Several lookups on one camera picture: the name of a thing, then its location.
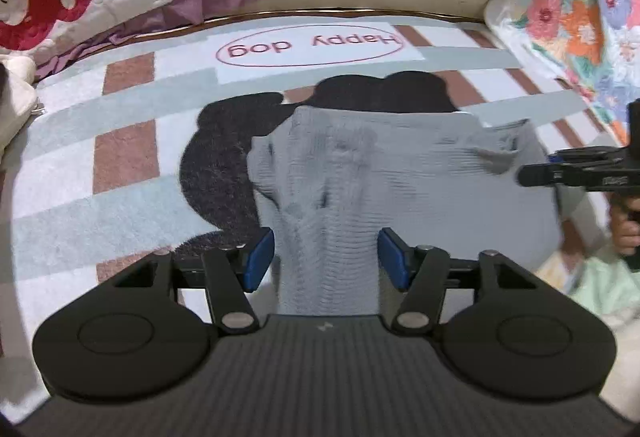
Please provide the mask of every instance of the floral quilt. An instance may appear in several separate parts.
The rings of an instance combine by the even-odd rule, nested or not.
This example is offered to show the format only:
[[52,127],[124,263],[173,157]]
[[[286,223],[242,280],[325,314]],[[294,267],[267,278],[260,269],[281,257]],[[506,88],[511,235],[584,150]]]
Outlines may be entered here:
[[492,0],[485,18],[522,61],[576,85],[622,143],[640,98],[640,0]]

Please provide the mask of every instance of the red oval outline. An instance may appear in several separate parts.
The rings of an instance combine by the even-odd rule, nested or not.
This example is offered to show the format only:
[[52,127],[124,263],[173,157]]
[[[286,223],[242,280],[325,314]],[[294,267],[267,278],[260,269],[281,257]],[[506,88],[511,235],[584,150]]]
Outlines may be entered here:
[[[370,58],[357,58],[354,60],[345,60],[345,61],[339,61],[339,62],[326,62],[326,63],[305,63],[305,64],[287,64],[287,65],[240,65],[238,63],[229,63],[229,62],[225,62],[224,60],[220,59],[220,51],[222,51],[222,49],[224,49],[225,47],[227,47],[228,45],[232,44],[233,42],[239,42],[240,40],[244,40],[245,38],[251,38],[252,36],[257,36],[258,34],[264,34],[267,32],[273,32],[273,31],[282,31],[285,29],[299,29],[301,27],[359,27],[360,29],[369,29],[369,30],[373,30],[373,31],[379,31],[379,32],[383,32],[385,34],[392,34],[393,36],[397,37],[398,40],[400,40],[400,47],[398,47],[397,49],[391,51],[391,52],[387,52],[384,54],[379,54],[378,56],[372,56]],[[225,64],[225,65],[232,65],[234,67],[314,67],[314,66],[321,66],[321,65],[337,65],[338,63],[353,63],[353,62],[362,62],[365,60],[375,60],[376,58],[382,58],[383,56],[389,56],[390,54],[396,53],[398,51],[400,51],[401,49],[403,49],[405,47],[406,43],[404,42],[404,38],[402,38],[402,36],[400,36],[398,33],[389,33],[388,31],[384,31],[382,29],[377,29],[375,27],[369,27],[369,26],[347,26],[347,25],[343,25],[343,24],[304,24],[303,26],[287,26],[287,27],[275,27],[274,29],[267,29],[265,31],[260,31],[260,32],[254,32],[251,34],[248,34],[247,36],[241,36],[240,38],[237,38],[236,40],[232,40],[231,42],[225,43],[225,45],[223,45],[222,47],[220,47],[217,51],[216,51],[216,60],[218,60],[219,62]]]

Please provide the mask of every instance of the metal screw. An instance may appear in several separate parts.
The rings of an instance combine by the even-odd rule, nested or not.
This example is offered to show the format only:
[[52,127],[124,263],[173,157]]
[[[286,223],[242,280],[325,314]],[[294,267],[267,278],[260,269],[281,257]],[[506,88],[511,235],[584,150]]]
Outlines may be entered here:
[[229,329],[245,329],[254,322],[254,317],[246,312],[229,312],[222,317],[222,324]]
[[421,312],[408,311],[398,316],[398,323],[407,329],[421,329],[429,324],[429,317]]

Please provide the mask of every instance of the gray cloth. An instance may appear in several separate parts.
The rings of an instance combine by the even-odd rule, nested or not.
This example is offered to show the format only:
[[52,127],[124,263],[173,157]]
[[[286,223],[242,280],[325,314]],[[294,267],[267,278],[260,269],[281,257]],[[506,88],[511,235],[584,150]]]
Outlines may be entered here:
[[560,242],[554,194],[521,188],[520,165],[545,161],[527,122],[482,128],[469,114],[384,114],[298,107],[254,138],[248,174],[274,228],[279,312],[380,311],[376,237],[453,257],[497,249],[527,269]]

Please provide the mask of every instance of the person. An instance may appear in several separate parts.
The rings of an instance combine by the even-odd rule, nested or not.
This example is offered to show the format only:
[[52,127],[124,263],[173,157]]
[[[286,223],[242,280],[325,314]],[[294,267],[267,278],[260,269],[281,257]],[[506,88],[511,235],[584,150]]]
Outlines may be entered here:
[[620,255],[633,255],[640,245],[640,224],[629,219],[629,212],[640,212],[640,197],[612,195],[609,208],[611,242]]

